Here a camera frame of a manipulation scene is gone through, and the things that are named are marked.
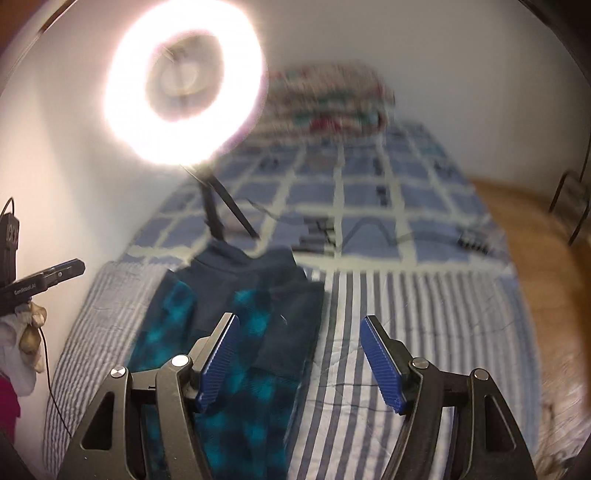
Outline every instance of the black cable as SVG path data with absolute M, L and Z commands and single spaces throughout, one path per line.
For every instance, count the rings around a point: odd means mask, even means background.
M 8 208 L 8 205 L 10 205 L 12 203 L 12 214 L 14 215 L 14 198 L 10 197 L 6 204 L 4 205 L 4 208 L 2 209 L 2 213 L 0 213 L 0 218 L 2 218 L 4 216 L 4 213 L 6 212 L 6 209 Z
M 43 349 L 45 350 L 45 371 L 47 373 L 47 388 L 49 389 L 49 396 L 51 397 L 51 401 L 53 402 L 53 406 L 56 408 L 56 412 L 61 420 L 61 424 L 66 429 L 66 432 L 68 433 L 68 437 L 70 437 L 70 440 L 71 440 L 72 434 L 70 433 L 70 430 L 68 429 L 66 422 L 64 421 L 64 417 L 61 416 L 60 409 L 57 407 L 56 399 L 53 396 L 53 392 L 51 391 L 51 383 L 50 383 L 50 379 L 49 379 L 49 360 L 47 359 L 47 342 L 45 340 L 45 335 L 43 335 L 43 330 L 40 327 L 39 327 L 39 332 L 41 333 L 41 338 L 43 338 Z
M 251 199 L 245 199 L 245 200 L 248 203 L 250 203 L 254 208 L 256 208 L 259 212 L 270 216 L 276 222 L 287 223 L 288 225 L 303 225 L 304 224 L 304 221 L 301 218 L 294 219 L 294 221 L 292 222 L 292 221 L 290 221 L 291 219 L 283 218 L 283 217 L 280 217 L 279 215 L 276 215 L 276 214 L 270 212 L 265 207 L 263 207 L 263 205 L 261 205 L 260 203 L 254 202 Z
M 245 199 L 245 200 L 248 203 L 250 203 L 254 208 L 256 208 L 258 211 L 268 215 L 276 222 L 287 223 L 288 225 L 303 225 L 304 224 L 304 221 L 302 219 L 293 219 L 293 221 L 291 221 L 292 219 L 286 219 L 286 218 L 279 217 L 278 215 L 275 215 L 274 213 L 270 212 L 267 208 L 263 207 L 263 205 L 260 205 L 257 202 L 254 202 L 250 199 Z M 413 233 L 407 233 L 405 235 L 401 235 L 397 238 L 393 238 L 390 236 L 390 233 L 386 229 L 383 222 L 381 222 L 377 218 L 365 217 L 365 218 L 360 219 L 355 225 L 353 225 L 353 228 L 343 238 L 343 242 L 341 243 L 341 245 L 339 247 L 335 248 L 335 253 L 342 253 L 343 249 L 347 246 L 347 244 L 351 241 L 351 239 L 357 234 L 357 232 L 359 232 L 361 227 L 363 227 L 365 225 L 377 226 L 378 229 L 380 230 L 381 234 L 386 239 L 388 246 L 391 248 L 397 247 L 398 245 L 403 244 L 404 242 L 409 242 L 411 240 L 433 242 L 433 243 L 450 245 L 452 247 L 463 248 L 461 245 L 459 245 L 459 240 L 461 238 L 460 235 L 453 236 L 453 235 L 446 235 L 443 233 L 436 233 L 436 232 L 413 232 Z M 325 232 L 324 234 L 327 238 L 327 243 L 329 245 L 335 247 L 336 245 L 329 238 L 327 232 Z M 498 260 L 509 261 L 509 257 L 501 251 L 489 250 L 487 253 L 484 253 L 484 252 L 480 252 L 480 253 L 482 253 L 486 256 L 497 258 Z
M 587 154 L 585 155 L 585 160 L 583 162 L 583 168 L 581 169 L 581 175 L 579 177 L 579 182 L 583 181 L 583 177 L 585 176 L 585 170 L 587 170 L 587 162 L 589 161 L 589 153 L 591 152 L 591 128 L 589 129 L 589 143 L 587 144 Z

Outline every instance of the pink cloth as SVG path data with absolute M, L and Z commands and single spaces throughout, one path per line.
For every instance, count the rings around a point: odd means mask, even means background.
M 21 407 L 12 384 L 0 375 L 0 430 L 4 430 L 8 440 L 14 443 L 14 431 Z

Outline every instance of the blue gripper pad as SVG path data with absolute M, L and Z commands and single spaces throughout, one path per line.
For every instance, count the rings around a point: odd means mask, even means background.
M 388 349 L 368 318 L 361 321 L 359 339 L 372 373 L 378 382 L 384 402 L 396 413 L 402 412 L 406 404 L 402 394 L 402 378 L 388 353 Z
M 204 412 L 217 398 L 239 337 L 240 321 L 234 316 L 201 371 L 199 393 L 195 398 L 197 411 Z

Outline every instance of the folded clothing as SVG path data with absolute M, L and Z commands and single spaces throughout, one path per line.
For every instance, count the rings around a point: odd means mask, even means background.
M 218 397 L 194 423 L 217 480 L 287 476 L 288 427 L 311 358 L 324 285 L 309 282 L 289 249 L 250 258 L 213 241 L 191 265 L 169 271 L 150 307 L 128 367 L 158 368 L 211 334 L 224 312 L 241 332 Z M 152 477 L 167 478 L 155 407 L 142 411 Z
M 290 143 L 375 134 L 388 126 L 393 91 L 361 62 L 323 63 L 270 75 L 250 143 Z

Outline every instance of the ring light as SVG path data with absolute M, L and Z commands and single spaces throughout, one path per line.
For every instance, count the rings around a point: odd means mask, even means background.
M 147 99 L 155 57 L 183 37 L 209 34 L 220 44 L 219 93 L 203 112 L 175 121 L 160 117 Z M 105 116 L 115 135 L 154 163 L 196 165 L 208 160 L 251 116 L 264 72 L 256 34 L 246 16 L 219 0 L 169 0 L 125 34 L 109 72 Z

